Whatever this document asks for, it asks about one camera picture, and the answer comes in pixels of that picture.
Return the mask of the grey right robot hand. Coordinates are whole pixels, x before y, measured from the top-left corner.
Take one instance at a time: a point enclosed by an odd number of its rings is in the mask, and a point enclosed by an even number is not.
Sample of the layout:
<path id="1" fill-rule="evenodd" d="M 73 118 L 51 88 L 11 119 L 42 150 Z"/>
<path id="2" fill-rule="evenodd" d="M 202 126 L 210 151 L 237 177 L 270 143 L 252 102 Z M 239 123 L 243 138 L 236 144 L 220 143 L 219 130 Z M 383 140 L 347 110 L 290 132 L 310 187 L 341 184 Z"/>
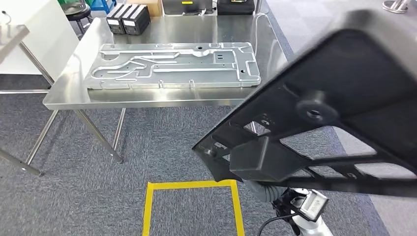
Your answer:
<path id="1" fill-rule="evenodd" d="M 271 203 L 281 195 L 275 186 L 262 185 L 252 180 L 243 180 L 243 182 L 262 202 Z"/>

